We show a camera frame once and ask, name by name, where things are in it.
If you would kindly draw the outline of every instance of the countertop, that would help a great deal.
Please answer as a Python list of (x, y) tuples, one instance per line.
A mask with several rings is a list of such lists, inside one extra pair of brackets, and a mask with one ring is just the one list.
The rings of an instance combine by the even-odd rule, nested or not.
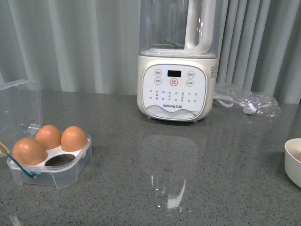
[(68, 188), (18, 186), (0, 158), (1, 225), (300, 225), (284, 144), (301, 105), (275, 119), (213, 106), (198, 122), (149, 119), (136, 96), (42, 92), (43, 125), (77, 125), (92, 158)]

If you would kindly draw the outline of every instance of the ceramic bowl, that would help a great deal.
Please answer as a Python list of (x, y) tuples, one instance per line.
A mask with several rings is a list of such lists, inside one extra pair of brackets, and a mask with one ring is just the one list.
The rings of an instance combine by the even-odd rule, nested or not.
[(285, 143), (285, 171), (301, 188), (301, 138), (291, 139)]

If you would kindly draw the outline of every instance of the blender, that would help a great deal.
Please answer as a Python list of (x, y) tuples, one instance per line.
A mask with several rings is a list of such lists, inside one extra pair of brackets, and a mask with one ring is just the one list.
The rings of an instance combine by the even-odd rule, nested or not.
[(150, 118), (197, 121), (211, 110), (222, 0), (141, 0), (137, 104)]

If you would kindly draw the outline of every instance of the digital display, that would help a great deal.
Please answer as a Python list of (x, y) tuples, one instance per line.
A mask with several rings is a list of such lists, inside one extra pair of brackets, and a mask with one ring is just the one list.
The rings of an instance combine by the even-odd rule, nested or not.
[(178, 77), (178, 78), (180, 78), (181, 77), (181, 71), (170, 71), (170, 70), (168, 70), (167, 76), (168, 77)]

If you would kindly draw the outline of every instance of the gray curtain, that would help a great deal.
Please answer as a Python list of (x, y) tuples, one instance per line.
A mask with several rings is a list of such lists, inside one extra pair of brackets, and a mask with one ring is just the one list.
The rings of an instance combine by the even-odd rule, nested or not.
[[(301, 99), (300, 0), (225, 0), (218, 82)], [(0, 84), (136, 95), (139, 0), (1, 0)]]

